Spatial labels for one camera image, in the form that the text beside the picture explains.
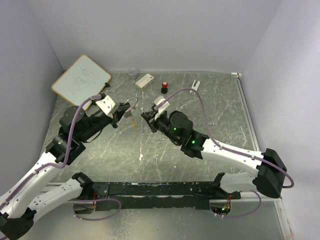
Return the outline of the silver keys bunch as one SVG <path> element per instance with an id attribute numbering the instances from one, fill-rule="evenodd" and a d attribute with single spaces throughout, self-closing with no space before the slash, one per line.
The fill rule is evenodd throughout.
<path id="1" fill-rule="evenodd" d="M 124 117 L 125 119 L 132 118 L 132 117 L 133 117 L 133 112 L 134 112 L 135 110 L 136 110 L 136 108 L 135 108 L 134 106 L 128 108 L 128 109 L 125 111 L 123 117 Z"/>

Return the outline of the yellow tag key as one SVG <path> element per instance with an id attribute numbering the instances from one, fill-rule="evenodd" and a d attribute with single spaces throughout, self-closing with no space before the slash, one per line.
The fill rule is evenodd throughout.
<path id="1" fill-rule="evenodd" d="M 131 119 L 132 125 L 135 129 L 137 129 L 137 124 L 134 118 Z"/>

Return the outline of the metal keyring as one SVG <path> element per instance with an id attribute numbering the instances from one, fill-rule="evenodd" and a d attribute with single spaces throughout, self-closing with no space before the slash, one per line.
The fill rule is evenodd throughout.
<path id="1" fill-rule="evenodd" d="M 139 98 L 138 97 L 132 97 L 132 98 L 127 99 L 125 101 L 125 103 L 129 103 L 129 105 L 130 105 L 128 111 L 132 110 L 132 109 L 135 109 L 137 107 L 138 102 L 139 102 Z"/>

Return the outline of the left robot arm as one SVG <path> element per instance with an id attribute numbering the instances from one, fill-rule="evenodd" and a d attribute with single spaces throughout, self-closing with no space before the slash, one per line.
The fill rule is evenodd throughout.
<path id="1" fill-rule="evenodd" d="M 84 173 L 74 174 L 68 181 L 41 194 L 40 191 L 86 149 L 90 138 L 97 138 L 111 125 L 117 128 L 128 102 L 98 100 L 98 111 L 87 115 L 82 106 L 71 106 L 60 119 L 58 135 L 47 145 L 35 165 L 0 198 L 0 232 L 4 239 L 18 240 L 34 223 L 56 207 L 68 202 L 95 204 L 93 181 Z"/>

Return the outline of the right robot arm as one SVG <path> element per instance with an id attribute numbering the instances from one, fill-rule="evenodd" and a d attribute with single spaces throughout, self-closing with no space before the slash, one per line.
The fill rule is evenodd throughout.
<path id="1" fill-rule="evenodd" d="M 275 150 L 252 151 L 212 140 L 194 130 L 193 122 L 181 111 L 170 115 L 147 111 L 141 116 L 153 133 L 160 131 L 188 157 L 221 161 L 241 170 L 217 175 L 212 186 L 216 198 L 240 191 L 257 191 L 273 199 L 281 196 L 287 168 Z"/>

